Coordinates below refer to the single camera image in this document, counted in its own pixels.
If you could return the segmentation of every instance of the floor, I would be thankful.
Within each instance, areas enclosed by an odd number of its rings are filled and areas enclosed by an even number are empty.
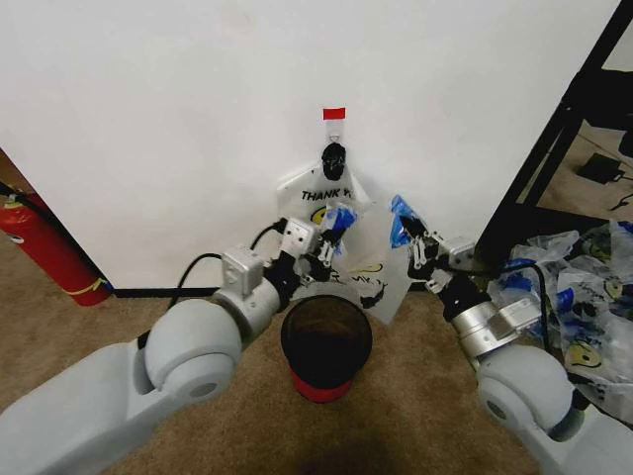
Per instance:
[[[0,238],[0,410],[95,349],[134,338],[161,299],[80,308]],[[518,440],[479,406],[475,374],[441,305],[409,294],[350,392],[316,405],[296,393],[283,317],[244,354],[229,390],[161,425],[114,474],[536,474]]]
[[[620,169],[626,172],[625,176],[633,178],[633,158],[617,151],[623,135],[620,131],[593,128],[583,123],[538,206],[606,220],[633,221],[633,197],[629,200],[630,205],[609,211],[622,197],[633,193],[633,181],[620,180],[602,185],[576,174],[594,153],[600,153],[620,160]]]

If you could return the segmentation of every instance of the fire extinguisher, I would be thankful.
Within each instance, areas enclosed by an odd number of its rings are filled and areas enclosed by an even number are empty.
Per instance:
[[[82,306],[107,299],[107,281],[81,255],[75,244],[38,195],[16,193],[0,182],[9,196],[0,207],[0,229]]]

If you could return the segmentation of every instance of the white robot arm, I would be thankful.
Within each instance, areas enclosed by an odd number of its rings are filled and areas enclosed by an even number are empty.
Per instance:
[[[228,250],[213,302],[172,307],[149,333],[95,351],[16,401],[0,415],[0,474],[98,473],[173,412],[215,398],[288,304],[296,264],[317,239],[312,224],[290,220],[267,268],[249,249]]]
[[[497,309],[451,270],[470,266],[471,246],[408,224],[409,275],[442,300],[477,370],[482,405],[517,434],[542,473],[632,473],[633,432],[579,397],[553,356],[511,344],[539,309],[529,301]],[[270,267],[247,249],[227,251],[225,285],[213,302],[174,306],[148,334],[95,351],[15,402],[0,415],[0,473],[97,473],[145,444],[174,411],[216,397],[300,282],[327,277],[317,240],[312,225],[291,220]]]
[[[554,356],[512,344],[542,311],[528,299],[498,309],[465,275],[471,244],[444,240],[421,220],[403,224],[412,237],[409,276],[442,300],[444,318],[477,371],[480,403],[520,438],[541,473],[633,473],[633,432],[591,405]]]

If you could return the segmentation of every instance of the power cord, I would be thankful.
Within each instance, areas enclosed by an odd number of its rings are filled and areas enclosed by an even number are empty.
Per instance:
[[[189,266],[187,266],[187,269],[182,274],[182,277],[180,277],[180,281],[178,282],[178,286],[176,287],[177,290],[182,289],[182,286],[185,285],[185,281],[187,280],[187,277],[189,276],[189,272],[191,272],[191,269],[193,269],[196,266],[196,264],[198,262],[200,262],[202,259],[206,259],[208,257],[212,257],[213,259],[222,260],[222,256],[221,255],[215,254],[213,252],[207,252],[205,254],[200,254],[198,257],[196,257],[194,260],[191,261]],[[216,292],[218,289],[220,289],[220,287],[210,287],[209,288],[210,295],[213,295],[214,292]],[[181,295],[179,295],[178,293],[176,295],[174,295],[171,298],[171,300],[169,301],[169,305],[167,306],[167,310],[171,309],[174,305],[176,305],[178,303],[178,299],[180,297],[181,297]]]
[[[257,245],[259,244],[259,242],[261,241],[261,239],[264,237],[264,235],[266,235],[268,232],[276,231],[277,233],[282,234],[284,232],[284,229],[286,228],[287,224],[288,224],[288,220],[286,218],[282,218],[278,222],[273,223],[272,225],[264,228],[257,235],[255,240],[253,241],[253,244],[250,245],[250,250],[254,250],[257,247]]]
[[[453,272],[456,274],[465,274],[470,276],[482,276],[482,277],[497,277],[501,274],[506,274],[509,272],[515,272],[521,269],[532,269],[536,272],[538,276],[538,292],[541,301],[541,317],[540,323],[543,328],[543,349],[548,353],[552,354],[552,346],[550,344],[550,337],[548,334],[548,318],[547,318],[547,292],[545,289],[545,275],[543,274],[543,270],[536,263],[525,263],[513,265],[511,267],[504,267],[502,269],[498,269],[495,271],[492,270],[464,270],[464,269],[455,269],[448,265],[444,265],[442,267],[444,270],[449,272]]]
[[[255,240],[253,241],[253,244],[250,245],[250,248],[251,249],[255,249],[255,247],[257,246],[259,241],[269,231],[276,231],[277,233],[281,234],[284,231],[284,229],[286,228],[287,224],[288,224],[288,220],[285,219],[285,218],[282,218],[278,222],[273,223],[269,227],[263,229],[259,233],[259,235],[257,235]],[[178,299],[180,297],[182,297],[182,293],[180,292],[180,290],[182,289],[182,286],[185,285],[185,281],[187,280],[187,277],[189,276],[189,273],[191,272],[191,270],[202,259],[206,259],[206,258],[209,258],[209,257],[212,257],[213,259],[222,260],[222,256],[221,255],[215,254],[213,252],[207,252],[207,253],[204,253],[204,254],[200,254],[198,257],[196,257],[194,260],[192,260],[191,263],[187,266],[187,269],[185,270],[185,272],[182,274],[182,277],[180,277],[180,281],[178,282],[178,286],[176,287],[176,294],[169,301],[169,305],[167,306],[167,310],[171,309],[174,305],[176,305],[178,303]],[[220,287],[210,287],[209,288],[210,295],[213,295],[219,289],[220,289]]]
[[[632,196],[633,196],[633,193],[631,193],[630,195],[623,196],[622,198],[620,198],[620,202],[617,205],[615,205],[613,208],[609,208],[609,211],[615,211],[618,208],[622,208],[623,206],[628,205],[629,202],[626,200],[628,198],[631,198]]]

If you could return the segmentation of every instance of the crumpled plastic bag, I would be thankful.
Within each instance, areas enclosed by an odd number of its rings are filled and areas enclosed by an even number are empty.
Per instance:
[[[552,340],[566,369],[594,404],[633,424],[633,225],[610,222],[576,232],[534,237],[515,246],[508,266],[536,262],[556,317]],[[499,306],[523,297],[538,301],[529,269],[489,283]]]

